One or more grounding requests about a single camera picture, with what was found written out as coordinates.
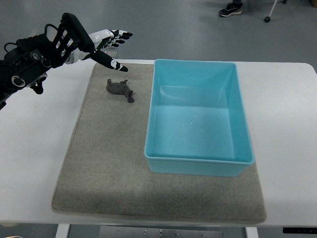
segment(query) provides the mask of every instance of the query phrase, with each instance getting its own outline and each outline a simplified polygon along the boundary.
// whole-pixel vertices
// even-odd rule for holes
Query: cable
[[[16,43],[9,42],[9,43],[6,43],[6,44],[4,45],[4,50],[5,50],[5,52],[8,53],[9,51],[6,50],[6,46],[7,46],[7,45],[15,45],[15,46],[16,46]]]
[[[44,34],[47,35],[47,32],[48,32],[48,27],[52,27],[54,28],[56,31],[58,30],[58,28],[56,26],[54,26],[53,24],[46,24],[45,25],[45,30],[44,30]]]

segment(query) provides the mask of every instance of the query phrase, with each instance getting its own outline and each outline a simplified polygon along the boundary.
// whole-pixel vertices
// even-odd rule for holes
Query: white table
[[[51,210],[94,64],[86,60],[51,69],[44,94],[23,89],[0,111],[0,222],[213,226],[61,215]],[[267,211],[266,221],[257,226],[316,226],[317,75],[304,63],[236,64]]]

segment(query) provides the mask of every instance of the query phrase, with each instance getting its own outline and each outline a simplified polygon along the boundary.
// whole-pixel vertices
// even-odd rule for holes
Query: gray felt mat
[[[153,65],[96,64],[59,174],[55,212],[128,220],[256,224],[266,218],[256,165],[238,177],[153,173],[143,154]],[[106,91],[128,79],[134,103]]]

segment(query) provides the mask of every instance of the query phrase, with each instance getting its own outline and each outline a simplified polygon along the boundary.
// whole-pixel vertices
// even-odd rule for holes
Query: shoe
[[[223,17],[229,17],[231,15],[240,15],[242,13],[242,3],[236,4],[236,3],[228,3],[227,7],[225,9],[222,9],[219,11],[219,15]]]

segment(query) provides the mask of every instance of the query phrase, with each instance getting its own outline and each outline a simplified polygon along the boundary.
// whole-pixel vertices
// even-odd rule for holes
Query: gray floor
[[[317,70],[317,8],[310,0],[279,1],[271,21],[265,23],[273,2],[243,0],[242,15],[222,18],[218,11],[225,7],[224,0],[1,1],[0,45],[43,33],[45,24],[57,26],[62,14],[70,12],[88,33],[132,32],[133,37],[117,50],[119,59],[305,62]],[[0,59],[4,53],[0,50]],[[46,237],[53,237],[55,225],[41,227]],[[15,231],[12,228],[10,235],[18,235]],[[289,237],[281,228],[260,229],[259,236]]]

